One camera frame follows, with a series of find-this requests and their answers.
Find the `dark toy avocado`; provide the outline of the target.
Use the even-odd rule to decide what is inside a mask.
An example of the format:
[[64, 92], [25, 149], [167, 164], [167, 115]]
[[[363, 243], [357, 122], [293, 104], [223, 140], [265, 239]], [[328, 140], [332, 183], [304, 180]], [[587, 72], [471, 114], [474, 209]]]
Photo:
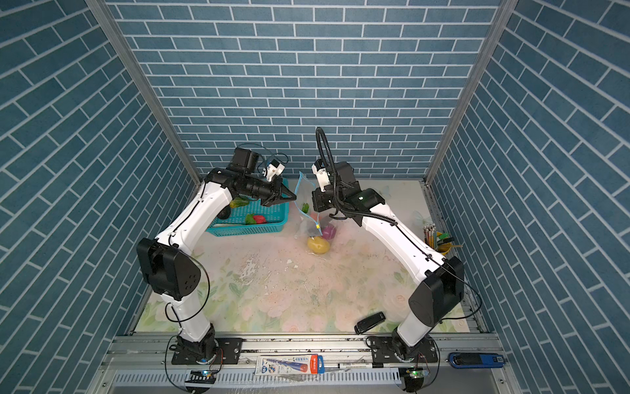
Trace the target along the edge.
[[228, 218], [231, 216], [231, 206], [228, 205], [225, 208], [223, 208], [218, 214], [217, 214], [217, 218], [220, 220], [228, 220]]

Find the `red white blue package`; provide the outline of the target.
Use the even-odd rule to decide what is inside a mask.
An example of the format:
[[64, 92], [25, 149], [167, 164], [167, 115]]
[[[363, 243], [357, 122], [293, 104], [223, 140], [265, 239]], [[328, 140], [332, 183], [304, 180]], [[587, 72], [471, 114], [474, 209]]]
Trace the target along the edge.
[[315, 375], [326, 372], [323, 357], [318, 354], [294, 356], [261, 356], [254, 373], [258, 376]]

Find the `blue black handheld tool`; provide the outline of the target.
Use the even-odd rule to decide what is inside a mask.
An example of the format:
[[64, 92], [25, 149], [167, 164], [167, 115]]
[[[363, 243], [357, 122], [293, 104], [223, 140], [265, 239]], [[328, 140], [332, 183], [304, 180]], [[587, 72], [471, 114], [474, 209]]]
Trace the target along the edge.
[[495, 353], [452, 352], [448, 362], [455, 369], [501, 369], [505, 358]]

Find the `black remote control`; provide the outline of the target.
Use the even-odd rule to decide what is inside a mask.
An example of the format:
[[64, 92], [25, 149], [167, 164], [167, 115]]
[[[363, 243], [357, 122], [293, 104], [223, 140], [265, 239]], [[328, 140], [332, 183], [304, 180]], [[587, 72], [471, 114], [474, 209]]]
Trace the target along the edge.
[[367, 333], [379, 324], [385, 322], [386, 319], [387, 318], [383, 312], [377, 312], [373, 315], [369, 315], [368, 317], [359, 320], [359, 322], [354, 325], [354, 332], [357, 335]]

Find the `purple toy onion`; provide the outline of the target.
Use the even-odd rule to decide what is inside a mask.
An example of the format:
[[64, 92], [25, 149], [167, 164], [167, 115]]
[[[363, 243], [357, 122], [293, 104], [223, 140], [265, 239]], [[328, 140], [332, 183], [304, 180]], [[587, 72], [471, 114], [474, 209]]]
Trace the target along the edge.
[[331, 241], [336, 237], [337, 229], [333, 224], [328, 224], [322, 230], [322, 237], [327, 241]]

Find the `aluminium mounting rail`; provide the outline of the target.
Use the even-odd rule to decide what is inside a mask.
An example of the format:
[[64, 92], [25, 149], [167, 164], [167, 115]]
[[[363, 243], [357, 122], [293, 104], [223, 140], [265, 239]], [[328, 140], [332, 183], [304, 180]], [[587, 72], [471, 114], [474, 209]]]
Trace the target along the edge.
[[[113, 393], [132, 388], [147, 392], [218, 392], [221, 389], [263, 389], [309, 386], [403, 385], [404, 372], [418, 366], [427, 373], [426, 392], [452, 388], [456, 393], [518, 393], [510, 364], [496, 369], [455, 369], [450, 355], [479, 353], [501, 355], [498, 336], [490, 333], [431, 333], [418, 344], [418, 354], [403, 361], [394, 353], [389, 335], [354, 334], [228, 334], [218, 336], [221, 348], [212, 364], [195, 364], [176, 351], [167, 335], [141, 334], [117, 337], [98, 370], [90, 393]], [[257, 371], [263, 361], [310, 355], [323, 360], [319, 374], [278, 374]]]

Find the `clear zip top bag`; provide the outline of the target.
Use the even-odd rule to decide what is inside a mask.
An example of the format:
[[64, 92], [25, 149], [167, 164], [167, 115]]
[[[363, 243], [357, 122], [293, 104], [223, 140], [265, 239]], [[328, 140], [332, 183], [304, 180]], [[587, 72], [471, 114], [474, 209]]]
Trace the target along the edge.
[[[334, 225], [333, 220], [328, 216], [327, 210], [324, 213], [318, 213], [315, 211], [315, 203], [313, 203], [312, 200], [313, 191], [319, 191], [318, 185], [309, 180], [308, 177], [306, 177], [303, 172], [301, 172], [294, 190], [294, 193], [297, 196], [297, 200], [294, 201], [294, 205], [298, 214], [298, 227], [294, 238], [301, 244], [304, 244], [308, 252], [312, 254], [314, 253], [307, 247], [308, 238], [314, 236], [322, 236], [322, 230], [323, 228], [325, 228], [326, 225]], [[309, 204], [309, 213], [303, 213], [301, 211], [303, 203]], [[334, 239], [329, 241], [331, 247], [333, 245]]]

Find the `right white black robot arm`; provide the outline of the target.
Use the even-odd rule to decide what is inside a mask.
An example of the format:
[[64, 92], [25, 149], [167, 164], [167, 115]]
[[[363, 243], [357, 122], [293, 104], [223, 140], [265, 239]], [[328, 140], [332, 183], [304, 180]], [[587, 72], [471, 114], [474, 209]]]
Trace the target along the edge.
[[464, 298], [464, 263], [447, 259], [400, 222], [385, 199], [373, 189], [362, 189], [346, 162], [318, 159], [312, 166], [318, 186], [313, 209], [336, 209], [373, 234], [402, 263], [417, 284], [409, 298], [410, 313], [393, 331], [396, 356], [410, 361], [419, 344]]

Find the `yellow toy lemon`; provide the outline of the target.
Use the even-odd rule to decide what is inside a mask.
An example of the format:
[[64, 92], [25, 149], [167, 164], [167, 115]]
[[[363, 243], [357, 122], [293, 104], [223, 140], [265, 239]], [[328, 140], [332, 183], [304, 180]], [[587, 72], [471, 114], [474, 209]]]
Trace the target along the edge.
[[314, 237], [308, 238], [307, 247], [314, 254], [326, 254], [331, 249], [331, 244], [328, 240], [324, 239], [322, 236], [314, 236]]

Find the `yellow pencil cup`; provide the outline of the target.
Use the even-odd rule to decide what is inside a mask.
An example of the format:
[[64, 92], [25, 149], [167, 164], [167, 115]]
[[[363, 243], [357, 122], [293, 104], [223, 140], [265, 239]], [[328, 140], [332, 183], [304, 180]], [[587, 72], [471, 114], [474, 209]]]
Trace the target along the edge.
[[454, 238], [447, 232], [439, 232], [435, 225], [428, 225], [423, 228], [424, 242], [434, 251], [447, 255], [452, 250], [462, 246], [456, 245]]

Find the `teal plastic basket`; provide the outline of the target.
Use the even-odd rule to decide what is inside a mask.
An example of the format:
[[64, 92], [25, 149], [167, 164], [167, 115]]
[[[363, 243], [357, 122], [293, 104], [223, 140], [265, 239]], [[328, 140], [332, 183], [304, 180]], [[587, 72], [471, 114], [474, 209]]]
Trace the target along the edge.
[[221, 201], [220, 210], [231, 206], [228, 220], [220, 220], [217, 214], [211, 216], [207, 232], [214, 236], [244, 236], [259, 233], [273, 233], [282, 230], [288, 218], [289, 203], [264, 207], [259, 200], [240, 196], [232, 198], [226, 187], [222, 185], [224, 177], [221, 172], [210, 173], [204, 181], [206, 191], [217, 191]]

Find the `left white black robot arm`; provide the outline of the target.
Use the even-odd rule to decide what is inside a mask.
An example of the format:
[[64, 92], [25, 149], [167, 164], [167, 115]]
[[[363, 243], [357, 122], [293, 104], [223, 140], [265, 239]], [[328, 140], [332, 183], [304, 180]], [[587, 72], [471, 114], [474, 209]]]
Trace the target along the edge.
[[166, 302], [166, 316], [179, 327], [175, 350], [192, 364], [212, 364], [219, 351], [215, 330], [204, 316], [209, 298], [200, 301], [197, 288], [206, 269], [193, 257], [193, 249], [215, 218], [224, 216], [236, 197], [258, 200], [269, 207], [296, 200], [282, 180], [284, 166], [267, 166], [264, 177], [231, 165], [215, 168], [201, 183], [193, 201], [155, 238], [137, 246], [143, 279]]

